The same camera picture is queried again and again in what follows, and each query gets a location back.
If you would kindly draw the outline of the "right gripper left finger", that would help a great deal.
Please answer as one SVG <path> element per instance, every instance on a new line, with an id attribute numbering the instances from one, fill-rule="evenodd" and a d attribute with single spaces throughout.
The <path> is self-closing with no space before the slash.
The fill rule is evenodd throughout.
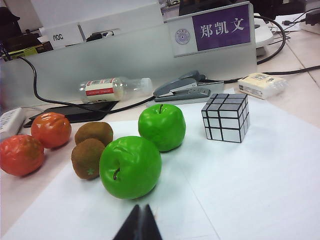
<path id="1" fill-rule="evenodd" d="M 140 223 L 141 208 L 136 204 L 114 236 L 113 240 L 137 240 Z"/>

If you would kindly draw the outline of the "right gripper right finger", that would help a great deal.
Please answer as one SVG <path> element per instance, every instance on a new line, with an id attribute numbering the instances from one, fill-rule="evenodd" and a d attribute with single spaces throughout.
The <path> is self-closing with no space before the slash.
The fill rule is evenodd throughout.
<path id="1" fill-rule="evenodd" d="M 142 239 L 143 240 L 162 240 L 161 233 L 157 226 L 155 217 L 149 204 L 144 208 L 142 218 Z"/>

